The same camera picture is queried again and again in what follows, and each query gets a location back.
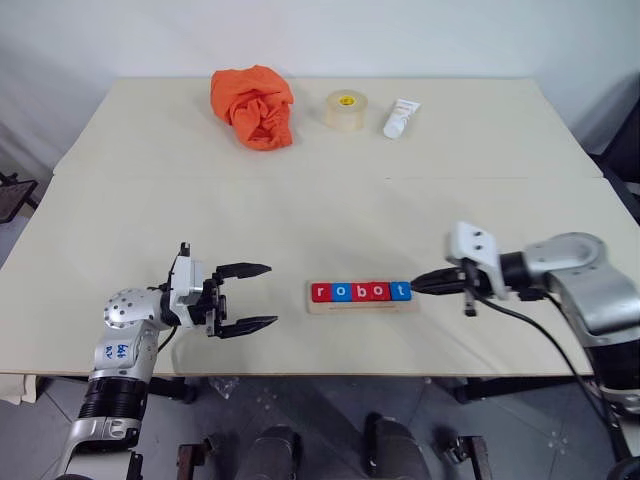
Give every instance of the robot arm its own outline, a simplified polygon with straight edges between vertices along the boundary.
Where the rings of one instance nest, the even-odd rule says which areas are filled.
[[[191,258],[189,246],[183,243],[166,283],[121,290],[109,298],[94,370],[78,418],[71,425],[58,475],[91,480],[141,478],[142,457],[130,449],[138,444],[160,331],[204,325],[208,336],[229,338],[270,325],[277,317],[223,325],[226,298],[220,294],[225,278],[247,278],[270,270],[249,263],[224,265],[205,280],[202,264]]]
[[[640,295],[608,263],[600,239],[567,233],[500,255],[491,234],[460,222],[449,238],[448,253],[459,267],[421,275],[412,282],[413,290],[465,293],[465,313],[470,316],[476,313],[471,290],[500,299],[507,298],[507,288],[522,300],[559,295],[604,397],[617,413],[640,415]],[[466,275],[469,267],[476,270],[475,279]]]

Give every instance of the white tube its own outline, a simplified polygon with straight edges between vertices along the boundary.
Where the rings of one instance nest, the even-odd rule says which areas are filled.
[[[384,124],[384,135],[388,138],[398,138],[402,135],[404,127],[407,126],[409,117],[413,115],[420,107],[418,102],[412,102],[410,100],[404,100],[399,98],[396,100],[396,104],[393,107],[391,115],[387,123]]]

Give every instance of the red letter block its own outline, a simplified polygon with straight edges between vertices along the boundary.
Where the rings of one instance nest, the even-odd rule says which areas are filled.
[[[351,298],[354,302],[370,302],[373,300],[371,295],[370,283],[352,283]]]
[[[313,303],[322,303],[331,301],[331,284],[330,283],[312,283],[311,284],[311,301]]]
[[[371,300],[374,302],[388,302],[391,300],[391,292],[387,282],[372,282],[369,285],[371,287]]]

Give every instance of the sticker on robot arm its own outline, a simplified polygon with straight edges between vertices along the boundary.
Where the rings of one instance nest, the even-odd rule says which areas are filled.
[[[130,350],[128,342],[110,342],[104,345],[102,358],[108,363],[123,364],[130,359]]]

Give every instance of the white wall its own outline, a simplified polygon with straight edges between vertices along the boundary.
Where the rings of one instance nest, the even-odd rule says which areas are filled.
[[[117,76],[533,76],[588,150],[638,95],[640,0],[3,0],[0,155],[38,178]]]

